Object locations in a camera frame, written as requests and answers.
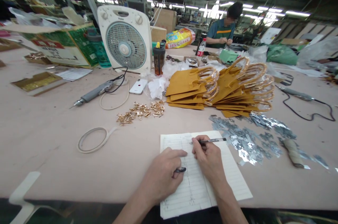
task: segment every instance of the paper document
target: paper document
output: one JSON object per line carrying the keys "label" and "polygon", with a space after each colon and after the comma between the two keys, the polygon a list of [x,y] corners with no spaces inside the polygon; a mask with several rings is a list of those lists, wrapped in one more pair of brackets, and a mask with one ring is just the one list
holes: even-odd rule
{"label": "paper document", "polygon": [[62,77],[64,80],[68,81],[76,81],[87,74],[92,72],[91,69],[85,69],[85,68],[72,68],[67,71],[56,73],[56,75]]}
{"label": "paper document", "polygon": [[[217,202],[208,180],[203,176],[197,160],[192,154],[193,145],[191,138],[198,135],[207,135],[210,139],[222,138],[219,131],[206,131],[184,134],[161,135],[161,152],[167,147],[183,149],[188,153],[182,157],[182,167],[187,170],[183,181],[176,192],[161,202],[161,217],[172,218],[182,214],[216,206]],[[230,149],[225,141],[215,142],[221,149],[222,163],[226,179],[233,190],[237,200],[252,198],[252,194],[246,184],[236,161],[232,157]]]}

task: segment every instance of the green bag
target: green bag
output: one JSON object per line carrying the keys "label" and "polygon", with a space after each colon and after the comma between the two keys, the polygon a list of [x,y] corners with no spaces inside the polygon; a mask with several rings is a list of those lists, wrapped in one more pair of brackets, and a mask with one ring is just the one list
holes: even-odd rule
{"label": "green bag", "polygon": [[276,62],[295,66],[297,64],[297,54],[289,47],[283,44],[270,44],[267,53],[267,62]]}

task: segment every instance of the pink table surface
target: pink table surface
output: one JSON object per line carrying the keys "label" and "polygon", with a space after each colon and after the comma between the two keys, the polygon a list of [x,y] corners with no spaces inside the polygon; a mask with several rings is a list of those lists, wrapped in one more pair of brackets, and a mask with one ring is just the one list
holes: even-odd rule
{"label": "pink table surface", "polygon": [[[195,46],[169,50],[171,55],[190,56]],[[69,109],[80,96],[106,80],[114,78],[109,69],[95,69],[80,80],[69,82],[37,97],[28,96],[10,82],[45,71],[44,65],[28,63],[26,49],[0,53],[7,67],[0,68],[0,197],[7,198],[31,171],[40,177],[26,194],[26,199],[72,200],[103,203],[124,203],[139,185],[152,159],[159,153],[160,134],[202,132],[212,130],[210,115],[222,117],[220,111],[203,111],[169,107],[161,118],[153,116],[118,126],[118,113],[125,113],[133,103],[150,103],[145,94],[130,95],[120,108],[106,111],[99,107],[99,98],[82,107]],[[295,71],[285,71],[295,79],[290,88],[304,92],[331,105],[338,104],[337,86],[327,85],[319,78],[310,78]],[[139,78],[128,75],[131,86]],[[105,97],[105,106],[115,106],[126,97],[127,86]],[[337,122],[316,117],[308,122],[294,115],[282,100],[278,89],[268,117],[284,121],[298,136],[300,148],[310,155],[320,155],[329,165],[304,160],[311,170],[292,166],[287,152],[280,158],[264,158],[263,164],[247,163],[240,170],[253,194],[240,201],[241,207],[271,207],[285,209],[338,209],[338,126]],[[292,97],[288,103],[300,114],[314,112],[328,116],[328,108],[315,102]],[[338,118],[338,109],[333,107]],[[255,132],[265,130],[238,121]],[[117,126],[108,142],[99,151],[82,154],[77,151],[79,138],[88,130]],[[85,146],[100,141],[99,134]],[[238,152],[230,147],[237,162]]]}

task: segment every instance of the white smartphone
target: white smartphone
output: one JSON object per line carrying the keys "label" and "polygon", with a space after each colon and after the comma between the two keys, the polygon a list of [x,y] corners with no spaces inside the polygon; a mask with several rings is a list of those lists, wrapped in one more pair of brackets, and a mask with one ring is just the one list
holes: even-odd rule
{"label": "white smartphone", "polygon": [[132,86],[132,88],[129,90],[129,93],[131,94],[142,94],[143,89],[146,87],[148,81],[144,79],[138,79],[135,84]]}

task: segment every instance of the factory floor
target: factory floor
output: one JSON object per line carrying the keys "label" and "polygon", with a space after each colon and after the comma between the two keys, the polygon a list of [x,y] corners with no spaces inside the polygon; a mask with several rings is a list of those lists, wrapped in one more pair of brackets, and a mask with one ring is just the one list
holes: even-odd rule
{"label": "factory floor", "polygon": [[[63,212],[67,218],[60,217],[50,210],[39,209],[28,224],[109,224],[123,208],[123,204],[75,203],[65,201],[32,201],[34,205],[49,205]],[[280,224],[276,219],[275,209],[242,209],[250,224]],[[20,211],[20,207],[10,205],[7,199],[0,199],[0,223],[9,224]],[[162,220],[159,206],[151,209],[143,224],[221,224],[217,207],[182,215],[177,218]],[[338,223],[337,211],[292,211],[313,216],[329,218],[336,222],[311,222],[316,224]]]}

